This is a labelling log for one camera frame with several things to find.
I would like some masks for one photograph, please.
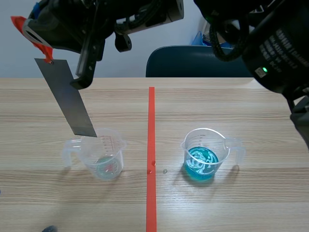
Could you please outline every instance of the table surface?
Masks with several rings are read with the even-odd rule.
[[[148,87],[155,87],[158,232],[308,232],[309,154],[284,98],[251,78],[102,78],[82,90],[95,128],[127,141],[125,167],[100,181],[60,151],[73,137],[43,79],[0,79],[0,230],[144,232]],[[182,172],[180,143],[200,127],[243,139],[214,180]]]

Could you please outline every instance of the blue chair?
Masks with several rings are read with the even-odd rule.
[[[252,77],[241,58],[231,62],[217,59],[211,47],[169,46],[149,57],[146,77]]]

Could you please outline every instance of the measuring cup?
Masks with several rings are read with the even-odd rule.
[[[181,147],[184,150],[184,168],[195,180],[212,178],[231,151],[236,151],[236,164],[240,164],[246,154],[240,139],[225,138],[209,128],[189,132]]]
[[[111,129],[96,130],[97,138],[82,137],[65,142],[62,159],[66,167],[72,165],[71,153],[99,179],[109,180],[120,174],[124,166],[122,150],[126,147],[118,132]]]

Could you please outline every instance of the metal plate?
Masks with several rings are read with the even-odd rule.
[[[60,109],[76,135],[96,137],[89,115],[78,90],[70,85],[73,75],[66,60],[54,59],[48,64],[35,59]]]

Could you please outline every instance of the red clip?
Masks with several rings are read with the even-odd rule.
[[[14,26],[17,28],[17,30],[19,30],[20,33],[23,34],[23,25],[26,21],[26,18],[22,17],[22,16],[11,16],[11,20],[14,24]],[[53,48],[52,47],[48,47],[39,43],[34,43],[32,41],[30,41],[35,47],[37,47],[38,49],[41,50],[41,52],[43,52],[43,54],[45,55],[45,59],[44,61],[47,63],[52,62],[53,60]]]

